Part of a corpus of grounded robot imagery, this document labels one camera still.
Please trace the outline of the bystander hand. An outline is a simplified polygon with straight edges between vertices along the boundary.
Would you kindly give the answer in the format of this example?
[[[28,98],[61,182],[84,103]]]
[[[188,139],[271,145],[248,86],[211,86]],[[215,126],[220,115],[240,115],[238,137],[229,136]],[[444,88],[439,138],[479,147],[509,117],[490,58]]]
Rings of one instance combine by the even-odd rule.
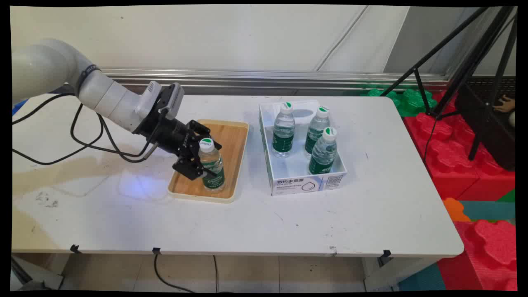
[[[515,111],[516,107],[516,100],[513,98],[509,98],[505,94],[499,99],[498,105],[494,105],[493,109],[496,112],[500,113],[511,113]]]

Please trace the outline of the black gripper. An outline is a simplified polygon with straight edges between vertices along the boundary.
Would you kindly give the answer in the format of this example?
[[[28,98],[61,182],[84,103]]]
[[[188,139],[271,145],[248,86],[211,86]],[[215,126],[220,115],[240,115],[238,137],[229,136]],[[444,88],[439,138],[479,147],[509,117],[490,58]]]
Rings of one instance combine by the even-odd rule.
[[[206,169],[198,156],[199,143],[210,138],[217,150],[222,145],[213,140],[211,130],[196,120],[183,123],[175,118],[169,120],[164,113],[153,109],[133,131],[147,139],[148,143],[157,144],[158,148],[177,156],[173,170],[193,181],[203,177],[216,177]]]

